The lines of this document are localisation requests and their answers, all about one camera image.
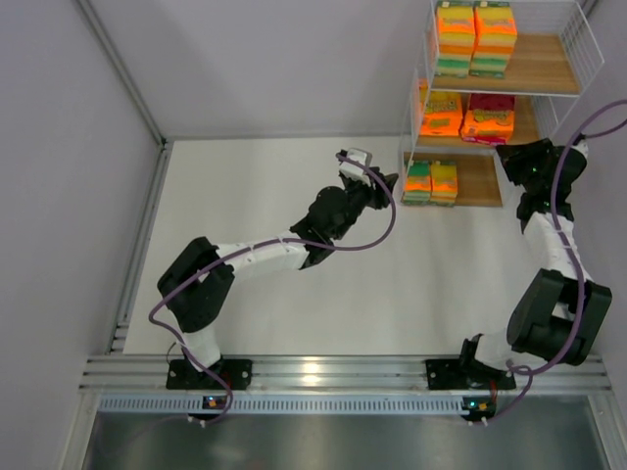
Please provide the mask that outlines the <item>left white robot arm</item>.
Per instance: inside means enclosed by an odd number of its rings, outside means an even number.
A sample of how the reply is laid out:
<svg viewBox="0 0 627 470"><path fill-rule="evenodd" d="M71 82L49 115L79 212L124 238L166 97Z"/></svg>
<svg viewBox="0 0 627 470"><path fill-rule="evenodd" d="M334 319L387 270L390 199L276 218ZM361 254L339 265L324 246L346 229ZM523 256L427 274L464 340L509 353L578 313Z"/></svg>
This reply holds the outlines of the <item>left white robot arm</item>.
<svg viewBox="0 0 627 470"><path fill-rule="evenodd" d="M335 246L366 208L393 208L397 173L371 167L356 175L340 165L343 185L321 189L306 215L275 238L215 245L193 239L157 282L173 314L176 338L191 367L213 368L221 360L215 322L233 286L281 271L314 267L340 250Z"/></svg>

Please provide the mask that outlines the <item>Sponge Daddy yellow sponge box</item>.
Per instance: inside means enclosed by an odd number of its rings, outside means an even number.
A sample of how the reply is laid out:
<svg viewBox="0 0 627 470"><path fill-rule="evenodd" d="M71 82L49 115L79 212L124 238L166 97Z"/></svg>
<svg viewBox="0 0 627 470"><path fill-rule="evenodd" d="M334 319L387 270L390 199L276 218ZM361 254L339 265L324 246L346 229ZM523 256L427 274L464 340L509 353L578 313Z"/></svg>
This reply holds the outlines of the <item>Sponge Daddy yellow sponge box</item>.
<svg viewBox="0 0 627 470"><path fill-rule="evenodd" d="M458 196L457 164L448 161L432 161L430 176L430 202L436 205L453 206Z"/></svg>

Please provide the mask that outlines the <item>Scrub Daddy orange box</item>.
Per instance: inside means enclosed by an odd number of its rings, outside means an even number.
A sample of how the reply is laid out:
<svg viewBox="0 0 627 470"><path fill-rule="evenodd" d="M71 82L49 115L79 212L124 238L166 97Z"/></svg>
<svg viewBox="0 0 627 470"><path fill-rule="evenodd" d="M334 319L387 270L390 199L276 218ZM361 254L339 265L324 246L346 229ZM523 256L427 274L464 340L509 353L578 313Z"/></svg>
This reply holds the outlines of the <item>Scrub Daddy orange box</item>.
<svg viewBox="0 0 627 470"><path fill-rule="evenodd" d="M414 91L415 129L423 136L458 136L463 122L460 93L429 91L421 79Z"/></svg>

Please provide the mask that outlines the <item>green sponge orange pack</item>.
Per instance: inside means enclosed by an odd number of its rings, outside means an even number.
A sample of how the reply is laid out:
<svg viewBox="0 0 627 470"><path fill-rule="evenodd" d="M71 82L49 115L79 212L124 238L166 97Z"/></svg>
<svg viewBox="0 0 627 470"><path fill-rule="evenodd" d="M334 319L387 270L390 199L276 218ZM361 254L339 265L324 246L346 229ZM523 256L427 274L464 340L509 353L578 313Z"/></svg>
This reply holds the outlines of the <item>green sponge orange pack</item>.
<svg viewBox="0 0 627 470"><path fill-rule="evenodd" d="M429 161L413 161L408 166L402 195L406 205L423 205L431 199L431 172Z"/></svg>

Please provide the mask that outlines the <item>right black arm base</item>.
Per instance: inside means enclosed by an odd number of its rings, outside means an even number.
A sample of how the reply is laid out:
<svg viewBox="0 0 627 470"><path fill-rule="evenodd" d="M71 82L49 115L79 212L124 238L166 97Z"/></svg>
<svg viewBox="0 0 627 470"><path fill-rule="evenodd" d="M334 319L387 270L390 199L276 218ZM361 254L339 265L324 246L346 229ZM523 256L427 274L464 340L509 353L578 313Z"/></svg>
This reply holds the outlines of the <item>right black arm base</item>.
<svg viewBox="0 0 627 470"><path fill-rule="evenodd" d="M486 365L476 359L482 334L465 339L455 358L434 358L425 361L428 389L430 391L498 391L516 388L515 379L505 371Z"/></svg>

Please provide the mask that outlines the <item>pink Scrub Mommy box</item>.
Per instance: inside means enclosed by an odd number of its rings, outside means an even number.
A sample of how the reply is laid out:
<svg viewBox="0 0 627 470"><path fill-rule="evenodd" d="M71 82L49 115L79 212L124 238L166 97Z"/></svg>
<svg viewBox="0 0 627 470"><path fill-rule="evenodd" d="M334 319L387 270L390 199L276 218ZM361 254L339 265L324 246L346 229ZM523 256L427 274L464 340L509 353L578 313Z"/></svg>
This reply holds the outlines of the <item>pink Scrub Mommy box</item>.
<svg viewBox="0 0 627 470"><path fill-rule="evenodd" d="M515 97L507 94L472 93L459 136L464 142L506 144L514 131Z"/></svg>

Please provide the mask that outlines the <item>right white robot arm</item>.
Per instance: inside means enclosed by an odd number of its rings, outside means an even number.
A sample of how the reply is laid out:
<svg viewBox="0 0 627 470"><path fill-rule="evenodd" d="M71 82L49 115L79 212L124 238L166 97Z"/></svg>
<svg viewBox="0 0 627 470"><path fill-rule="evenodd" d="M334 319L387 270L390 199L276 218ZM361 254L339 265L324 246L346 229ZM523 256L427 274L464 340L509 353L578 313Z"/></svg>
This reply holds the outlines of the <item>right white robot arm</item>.
<svg viewBox="0 0 627 470"><path fill-rule="evenodd" d="M585 139L570 148L541 139L496 151L507 179L523 189L516 216L539 270L503 332L464 341L459 364L476 381L505 377L524 355L549 365L581 364L612 301L610 289L583 267L574 242L568 197L587 167Z"/></svg>

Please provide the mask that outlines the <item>yellow sponge pack green box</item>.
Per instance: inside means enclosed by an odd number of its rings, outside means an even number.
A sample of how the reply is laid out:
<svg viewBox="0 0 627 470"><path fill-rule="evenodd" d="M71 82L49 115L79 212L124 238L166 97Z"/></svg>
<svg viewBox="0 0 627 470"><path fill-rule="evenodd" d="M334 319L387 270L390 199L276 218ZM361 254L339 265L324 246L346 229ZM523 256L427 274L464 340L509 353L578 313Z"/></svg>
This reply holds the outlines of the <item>yellow sponge pack green box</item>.
<svg viewBox="0 0 627 470"><path fill-rule="evenodd" d="M437 76L467 77L476 30L471 2L435 3L434 69Z"/></svg>

